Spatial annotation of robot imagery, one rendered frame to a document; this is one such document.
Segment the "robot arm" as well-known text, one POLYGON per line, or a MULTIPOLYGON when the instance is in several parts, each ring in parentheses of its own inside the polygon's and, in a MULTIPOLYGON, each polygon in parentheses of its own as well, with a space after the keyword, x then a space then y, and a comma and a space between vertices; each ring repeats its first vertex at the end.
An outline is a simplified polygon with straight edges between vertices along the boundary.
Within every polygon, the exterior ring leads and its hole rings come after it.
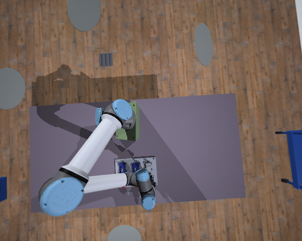
POLYGON ((41 186, 38 194, 41 209, 50 216, 63 216, 79 205, 85 193, 131 185, 139 187, 142 207, 151 210, 156 199, 147 169, 136 173, 88 176, 115 131, 130 130, 135 121, 135 113, 125 100, 119 99, 106 108, 98 108, 95 113, 97 127, 91 136, 72 161, 41 186))

